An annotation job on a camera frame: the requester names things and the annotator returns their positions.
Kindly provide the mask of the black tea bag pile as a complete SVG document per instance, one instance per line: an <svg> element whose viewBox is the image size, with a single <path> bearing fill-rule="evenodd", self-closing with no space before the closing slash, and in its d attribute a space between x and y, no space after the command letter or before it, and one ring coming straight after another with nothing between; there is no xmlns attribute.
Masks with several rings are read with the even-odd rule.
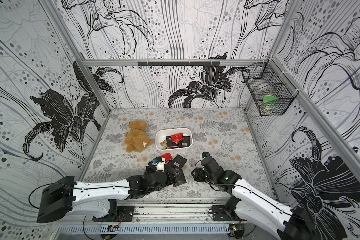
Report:
<svg viewBox="0 0 360 240"><path fill-rule="evenodd" d="M174 188L187 183L183 170L171 169L168 174Z"/></svg>

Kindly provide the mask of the red foil tea bag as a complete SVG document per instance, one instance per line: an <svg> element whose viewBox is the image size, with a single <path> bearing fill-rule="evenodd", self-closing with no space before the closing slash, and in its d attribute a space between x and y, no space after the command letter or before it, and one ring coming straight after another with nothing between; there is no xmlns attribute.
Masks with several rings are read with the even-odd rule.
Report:
<svg viewBox="0 0 360 240"><path fill-rule="evenodd" d="M173 157L172 157L172 155L170 153L166 153L166 154L162 155L161 158L164 159L164 161L166 163L173 159Z"/></svg>
<svg viewBox="0 0 360 240"><path fill-rule="evenodd" d="M172 135L171 138L172 138L173 142L179 143L184 140L184 135L183 135L183 133L179 133L179 134Z"/></svg>

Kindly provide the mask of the black barcode tea bag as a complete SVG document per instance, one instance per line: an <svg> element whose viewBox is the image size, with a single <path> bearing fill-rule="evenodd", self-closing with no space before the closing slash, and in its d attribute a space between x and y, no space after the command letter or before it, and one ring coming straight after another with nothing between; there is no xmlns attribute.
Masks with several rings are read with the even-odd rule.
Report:
<svg viewBox="0 0 360 240"><path fill-rule="evenodd" d="M171 160L171 166L176 170L181 170L187 161L188 160L181 155L176 155L175 158Z"/></svg>
<svg viewBox="0 0 360 240"><path fill-rule="evenodd" d="M183 140L179 141L179 148L187 148L191 145L191 137L183 136Z"/></svg>

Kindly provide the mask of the yellow label tea bag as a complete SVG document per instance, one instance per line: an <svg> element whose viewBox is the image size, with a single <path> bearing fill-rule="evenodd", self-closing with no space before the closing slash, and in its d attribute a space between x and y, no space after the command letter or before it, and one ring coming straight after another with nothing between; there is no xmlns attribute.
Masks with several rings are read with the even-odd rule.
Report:
<svg viewBox="0 0 360 240"><path fill-rule="evenodd" d="M163 147L163 149L168 149L168 148L169 148L169 147L168 147L168 143L167 143L166 140L160 142L160 145Z"/></svg>

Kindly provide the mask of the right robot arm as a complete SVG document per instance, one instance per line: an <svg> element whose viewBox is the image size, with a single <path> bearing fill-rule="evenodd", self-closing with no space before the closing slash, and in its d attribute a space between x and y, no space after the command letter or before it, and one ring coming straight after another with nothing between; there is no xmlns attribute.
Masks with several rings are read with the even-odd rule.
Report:
<svg viewBox="0 0 360 240"><path fill-rule="evenodd" d="M231 195L224 208L225 217L247 220L278 240L319 240L317 224L300 207L291 208L258 191L239 174L224 170L208 152L201 154L201 167L192 176L213 190Z"/></svg>

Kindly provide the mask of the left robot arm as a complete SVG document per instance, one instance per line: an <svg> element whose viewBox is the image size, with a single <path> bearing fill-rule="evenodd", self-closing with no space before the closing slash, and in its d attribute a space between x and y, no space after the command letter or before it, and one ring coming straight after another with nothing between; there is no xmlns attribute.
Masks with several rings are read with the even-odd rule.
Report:
<svg viewBox="0 0 360 240"><path fill-rule="evenodd" d="M173 183L169 172L131 176L107 183L85 183L68 176L42 191L37 223L51 223L66 215L87 215L100 219L112 213L117 201L140 199Z"/></svg>

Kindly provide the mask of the white plastic storage box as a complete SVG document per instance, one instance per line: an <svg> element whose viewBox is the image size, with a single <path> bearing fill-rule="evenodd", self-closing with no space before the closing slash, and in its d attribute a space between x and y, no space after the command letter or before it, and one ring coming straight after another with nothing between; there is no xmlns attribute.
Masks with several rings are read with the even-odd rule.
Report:
<svg viewBox="0 0 360 240"><path fill-rule="evenodd" d="M192 132L188 128L160 130L156 133L156 148L159 151L181 151L193 145Z"/></svg>

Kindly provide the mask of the brown teddy bear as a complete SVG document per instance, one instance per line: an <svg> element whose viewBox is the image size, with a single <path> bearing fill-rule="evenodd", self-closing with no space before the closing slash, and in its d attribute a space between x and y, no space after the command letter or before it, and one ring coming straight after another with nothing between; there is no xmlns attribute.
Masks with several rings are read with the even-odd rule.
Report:
<svg viewBox="0 0 360 240"><path fill-rule="evenodd" d="M129 131L126 133L124 144L127 145L126 152L143 152L155 141L150 139L146 133L148 124L145 121L137 120L129 123Z"/></svg>

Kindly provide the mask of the green lid cup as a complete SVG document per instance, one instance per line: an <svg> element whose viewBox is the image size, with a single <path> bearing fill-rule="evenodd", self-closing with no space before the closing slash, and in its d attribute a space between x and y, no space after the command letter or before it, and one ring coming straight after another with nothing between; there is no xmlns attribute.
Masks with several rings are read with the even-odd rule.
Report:
<svg viewBox="0 0 360 240"><path fill-rule="evenodd" d="M272 113L274 106L277 104L278 99L272 95L266 95L263 98L263 110L266 113Z"/></svg>

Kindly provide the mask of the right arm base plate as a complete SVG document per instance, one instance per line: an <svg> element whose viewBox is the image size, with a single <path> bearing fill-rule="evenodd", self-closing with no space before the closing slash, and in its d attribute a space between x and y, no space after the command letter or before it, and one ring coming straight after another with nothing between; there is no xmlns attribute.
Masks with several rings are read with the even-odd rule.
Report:
<svg viewBox="0 0 360 240"><path fill-rule="evenodd" d="M235 212L236 206L212 205L209 214L212 215L215 222L239 221L240 218Z"/></svg>

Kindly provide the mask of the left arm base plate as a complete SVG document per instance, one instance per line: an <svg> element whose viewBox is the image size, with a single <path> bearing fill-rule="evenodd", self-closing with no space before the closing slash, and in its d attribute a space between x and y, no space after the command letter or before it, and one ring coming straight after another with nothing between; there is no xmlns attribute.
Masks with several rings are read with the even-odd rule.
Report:
<svg viewBox="0 0 360 240"><path fill-rule="evenodd" d="M109 213L101 218L93 217L95 223L130 223L133 220L134 206L111 207Z"/></svg>

